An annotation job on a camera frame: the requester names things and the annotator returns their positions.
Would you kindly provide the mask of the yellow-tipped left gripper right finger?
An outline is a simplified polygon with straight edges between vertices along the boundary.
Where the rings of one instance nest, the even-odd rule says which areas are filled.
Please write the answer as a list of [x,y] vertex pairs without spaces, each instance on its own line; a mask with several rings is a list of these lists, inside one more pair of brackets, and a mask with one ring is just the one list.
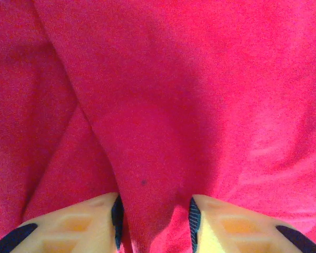
[[189,226],[193,252],[316,252],[316,244],[293,226],[204,195],[190,200]]

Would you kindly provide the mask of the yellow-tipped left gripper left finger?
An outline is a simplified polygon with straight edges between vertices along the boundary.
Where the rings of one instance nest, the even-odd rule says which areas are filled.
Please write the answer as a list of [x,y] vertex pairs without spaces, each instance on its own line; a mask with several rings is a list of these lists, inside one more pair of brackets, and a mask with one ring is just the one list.
[[119,252],[124,208],[117,193],[30,219],[0,240],[0,252]]

